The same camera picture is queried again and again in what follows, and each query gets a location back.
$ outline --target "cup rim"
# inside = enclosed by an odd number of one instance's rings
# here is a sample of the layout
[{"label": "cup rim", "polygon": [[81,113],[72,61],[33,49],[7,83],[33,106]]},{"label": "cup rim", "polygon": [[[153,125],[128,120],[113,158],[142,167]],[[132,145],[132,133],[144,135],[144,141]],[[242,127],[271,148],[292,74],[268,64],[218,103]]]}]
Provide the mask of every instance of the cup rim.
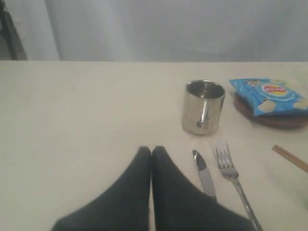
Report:
[{"label": "cup rim", "polygon": [[189,90],[188,90],[188,87],[189,87],[192,83],[195,83],[195,82],[207,82],[207,83],[214,84],[214,85],[216,85],[216,86],[218,86],[218,87],[221,88],[221,90],[222,90],[223,93],[222,93],[220,96],[218,96],[218,97],[213,97],[213,98],[209,98],[209,99],[219,99],[219,98],[224,97],[224,96],[226,95],[226,90],[224,89],[224,87],[223,87],[221,84],[219,84],[219,83],[217,83],[217,82],[215,82],[215,81],[212,81],[212,80],[205,80],[205,79],[198,79],[198,80],[189,81],[189,82],[186,83],[186,85],[185,85],[186,92],[187,92],[188,94],[190,94],[190,95],[192,95],[192,96],[198,98],[198,99],[202,99],[202,98],[196,96],[195,94],[189,92]]}]

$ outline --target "fork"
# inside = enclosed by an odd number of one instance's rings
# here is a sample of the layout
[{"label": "fork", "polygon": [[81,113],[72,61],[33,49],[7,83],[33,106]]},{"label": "fork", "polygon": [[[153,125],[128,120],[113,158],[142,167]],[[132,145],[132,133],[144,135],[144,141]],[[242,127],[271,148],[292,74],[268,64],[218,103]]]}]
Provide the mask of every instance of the fork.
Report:
[{"label": "fork", "polygon": [[248,214],[249,219],[251,220],[255,231],[263,231],[258,219],[256,218],[248,200],[244,193],[244,190],[238,180],[239,173],[234,167],[232,162],[228,144],[226,141],[220,142],[215,146],[215,156],[218,163],[218,168],[224,178],[229,179],[236,188],[236,191],[241,197],[242,203],[245,207],[245,210]]}]

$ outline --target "fork handle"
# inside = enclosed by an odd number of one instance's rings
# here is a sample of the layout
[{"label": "fork handle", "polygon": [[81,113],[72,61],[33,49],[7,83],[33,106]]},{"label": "fork handle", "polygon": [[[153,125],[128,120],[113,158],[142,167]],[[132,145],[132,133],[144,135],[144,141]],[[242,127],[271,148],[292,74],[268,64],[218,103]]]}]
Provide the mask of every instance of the fork handle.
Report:
[{"label": "fork handle", "polygon": [[247,197],[244,193],[244,190],[243,190],[240,182],[238,181],[238,179],[236,179],[236,180],[232,180],[232,183],[234,184],[236,191],[240,195],[242,203],[244,204],[245,210],[248,214],[249,219],[251,220],[251,222],[254,226],[255,231],[263,231],[258,219],[255,216],[255,213],[253,212],[253,210],[252,210],[252,208],[251,208],[251,206],[250,206],[250,204],[247,200]]}]

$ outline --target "knife blade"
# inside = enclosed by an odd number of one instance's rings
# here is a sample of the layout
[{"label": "knife blade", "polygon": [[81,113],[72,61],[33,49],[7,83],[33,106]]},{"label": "knife blade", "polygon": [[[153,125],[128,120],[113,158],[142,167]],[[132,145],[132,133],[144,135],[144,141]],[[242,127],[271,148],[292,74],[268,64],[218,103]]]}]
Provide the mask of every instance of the knife blade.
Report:
[{"label": "knife blade", "polygon": [[204,193],[217,201],[214,183],[206,162],[197,150],[193,150],[192,154]]}]

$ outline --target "white curtain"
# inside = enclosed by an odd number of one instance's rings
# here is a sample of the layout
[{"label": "white curtain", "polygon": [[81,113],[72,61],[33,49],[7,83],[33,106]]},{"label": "white curtain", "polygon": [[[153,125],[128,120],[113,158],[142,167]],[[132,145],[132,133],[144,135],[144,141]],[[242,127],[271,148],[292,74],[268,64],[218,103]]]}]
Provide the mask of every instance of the white curtain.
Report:
[{"label": "white curtain", "polygon": [[308,61],[308,0],[6,0],[30,60]]}]

